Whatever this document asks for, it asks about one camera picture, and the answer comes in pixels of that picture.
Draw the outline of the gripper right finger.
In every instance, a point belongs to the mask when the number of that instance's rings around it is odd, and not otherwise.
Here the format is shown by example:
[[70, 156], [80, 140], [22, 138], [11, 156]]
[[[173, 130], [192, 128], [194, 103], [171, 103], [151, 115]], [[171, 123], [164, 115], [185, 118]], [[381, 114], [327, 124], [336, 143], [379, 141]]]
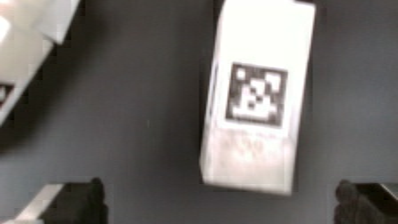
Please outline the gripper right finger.
[[398, 183], [340, 182], [334, 224], [398, 224]]

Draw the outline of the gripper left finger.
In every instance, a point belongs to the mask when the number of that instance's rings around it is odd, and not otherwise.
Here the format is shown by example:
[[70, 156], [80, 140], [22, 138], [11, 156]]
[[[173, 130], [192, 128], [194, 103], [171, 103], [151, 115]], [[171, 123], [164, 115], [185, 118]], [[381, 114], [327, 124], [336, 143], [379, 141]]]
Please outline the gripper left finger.
[[102, 179], [48, 184], [11, 224], [109, 224]]

